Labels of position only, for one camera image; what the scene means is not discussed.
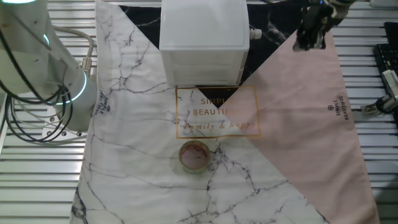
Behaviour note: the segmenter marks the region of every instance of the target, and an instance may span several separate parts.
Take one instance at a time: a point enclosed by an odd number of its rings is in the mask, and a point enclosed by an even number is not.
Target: table surface
[[[108,1],[127,6],[159,6],[160,1]],[[49,1],[49,13],[56,26],[86,32],[95,39],[95,2]],[[353,109],[374,103],[384,95],[372,46],[387,42],[383,23],[398,22],[398,11],[380,10],[368,2],[357,2],[347,19],[332,30],[349,101]],[[88,49],[85,39],[59,34],[76,59]],[[96,51],[93,54],[96,71]],[[47,114],[46,106],[29,106],[32,112]],[[26,121],[35,118],[19,111]],[[398,130],[391,115],[365,119],[354,112],[371,186],[382,224],[398,222]],[[41,129],[31,129],[41,134]],[[16,138],[9,130],[0,137],[0,223],[66,224],[78,183],[85,141],[63,147],[38,147]]]

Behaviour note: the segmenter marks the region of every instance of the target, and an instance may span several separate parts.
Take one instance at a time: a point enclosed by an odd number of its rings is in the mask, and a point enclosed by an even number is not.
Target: pink fabric
[[[327,35],[326,50],[299,53],[294,40],[295,34],[244,83],[256,86],[261,127],[261,137],[249,140],[330,223],[377,224],[333,38]],[[232,105],[253,100],[245,89]],[[256,122],[257,111],[227,117]]]

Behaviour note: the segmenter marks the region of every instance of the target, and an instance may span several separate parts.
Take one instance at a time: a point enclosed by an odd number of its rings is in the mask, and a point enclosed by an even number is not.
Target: black marble print section
[[[301,8],[308,0],[286,0],[272,4],[248,4],[249,23],[252,29],[261,29],[262,38],[252,40],[248,59],[244,66],[242,82],[246,81],[290,35],[299,27]],[[141,32],[159,48],[160,12],[159,7],[120,6],[128,18]],[[207,90],[201,92],[209,99],[224,98],[226,101],[236,90]]]

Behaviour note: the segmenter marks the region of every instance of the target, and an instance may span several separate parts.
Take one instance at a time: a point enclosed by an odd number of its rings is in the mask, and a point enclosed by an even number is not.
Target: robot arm
[[[346,17],[356,0],[311,0],[302,8],[303,20],[297,29],[294,51],[324,49],[325,34]]]
[[[68,129],[86,131],[96,101],[90,61],[81,68],[54,29],[65,32],[51,25],[46,0],[0,0],[0,87],[7,102],[53,106]],[[17,95],[30,91],[36,100]]]

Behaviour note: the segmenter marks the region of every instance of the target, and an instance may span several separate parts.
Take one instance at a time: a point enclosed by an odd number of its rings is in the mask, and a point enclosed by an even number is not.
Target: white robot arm
[[[9,98],[64,110],[68,129],[88,129],[96,86],[55,34],[46,0],[0,0],[0,68]],[[30,91],[38,100],[17,96]]]

